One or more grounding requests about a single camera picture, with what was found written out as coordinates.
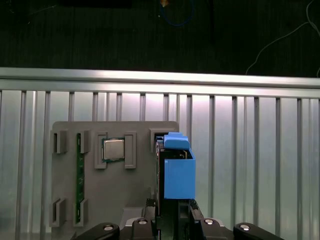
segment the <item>blue plastic part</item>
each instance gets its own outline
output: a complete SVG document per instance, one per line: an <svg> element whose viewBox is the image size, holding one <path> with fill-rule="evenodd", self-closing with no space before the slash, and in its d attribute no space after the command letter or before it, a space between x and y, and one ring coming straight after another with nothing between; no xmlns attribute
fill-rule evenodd
<svg viewBox="0 0 320 240"><path fill-rule="evenodd" d="M169 132L168 135L164 135L164 148L189 150L190 143L188 137L184 136L181 132Z"/></svg>
<svg viewBox="0 0 320 240"><path fill-rule="evenodd" d="M196 159L189 148L192 159L164 160L164 198L196 198Z"/></svg>

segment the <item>ram stick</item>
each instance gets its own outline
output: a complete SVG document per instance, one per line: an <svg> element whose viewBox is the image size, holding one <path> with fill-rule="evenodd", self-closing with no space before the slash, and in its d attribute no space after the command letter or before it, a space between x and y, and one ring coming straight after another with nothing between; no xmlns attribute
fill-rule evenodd
<svg viewBox="0 0 320 240"><path fill-rule="evenodd" d="M81 134L76 135L75 222L81 220L81 202L85 199L85 154L81 153Z"/></svg>

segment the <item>vertical metal slat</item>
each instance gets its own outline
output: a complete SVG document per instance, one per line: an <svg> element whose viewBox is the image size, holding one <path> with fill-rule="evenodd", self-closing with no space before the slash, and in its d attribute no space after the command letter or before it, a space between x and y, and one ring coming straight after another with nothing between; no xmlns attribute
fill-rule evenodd
<svg viewBox="0 0 320 240"><path fill-rule="evenodd" d="M187 95L178 96L178 123L179 130L183 135L187 136Z"/></svg>
<svg viewBox="0 0 320 240"><path fill-rule="evenodd" d="M108 93L108 112L107 112L107 121L116 121L117 120L117 94L114 92Z"/></svg>
<svg viewBox="0 0 320 240"><path fill-rule="evenodd" d="M0 125L0 236L14 239L18 184L21 91L2 91Z"/></svg>
<svg viewBox="0 0 320 240"><path fill-rule="evenodd" d="M297 239L297 99L280 100L280 236Z"/></svg>
<svg viewBox="0 0 320 240"><path fill-rule="evenodd" d="M32 199L31 211L31 231L32 233L40 233L41 225L41 187L42 187L42 169L44 159L44 123L45 123L45 102L46 92L36 92L35 98L35 133L34 133L34 152L33 152L33 185L32 185Z"/></svg>
<svg viewBox="0 0 320 240"><path fill-rule="evenodd" d="M302 100L302 239L319 239L319 102Z"/></svg>
<svg viewBox="0 0 320 240"><path fill-rule="evenodd" d="M192 96L192 151L196 156L195 191L196 201L204 216L208 216L209 199L209 142L210 97Z"/></svg>
<svg viewBox="0 0 320 240"><path fill-rule="evenodd" d="M253 223L255 133L254 98L237 97L235 222Z"/></svg>
<svg viewBox="0 0 320 240"><path fill-rule="evenodd" d="M213 216L231 227L232 219L232 97L214 98Z"/></svg>
<svg viewBox="0 0 320 240"><path fill-rule="evenodd" d="M94 94L92 92L74 93L74 121L92 121Z"/></svg>
<svg viewBox="0 0 320 240"><path fill-rule="evenodd" d="M259 98L258 225L275 233L276 99Z"/></svg>
<svg viewBox="0 0 320 240"><path fill-rule="evenodd" d="M123 93L121 121L139 121L140 119L140 94Z"/></svg>
<svg viewBox="0 0 320 240"><path fill-rule="evenodd" d="M145 95L145 120L163 121L164 118L164 95L150 94Z"/></svg>
<svg viewBox="0 0 320 240"><path fill-rule="evenodd" d="M169 94L169 121L177 121L177 95Z"/></svg>
<svg viewBox="0 0 320 240"><path fill-rule="evenodd" d="M98 106L97 106L97 120L106 121L107 120L107 96L106 92L98 93Z"/></svg>
<svg viewBox="0 0 320 240"><path fill-rule="evenodd" d="M25 118L22 156L20 232L32 232L32 194L34 185L35 132L36 132L36 92L27 91L25 97Z"/></svg>

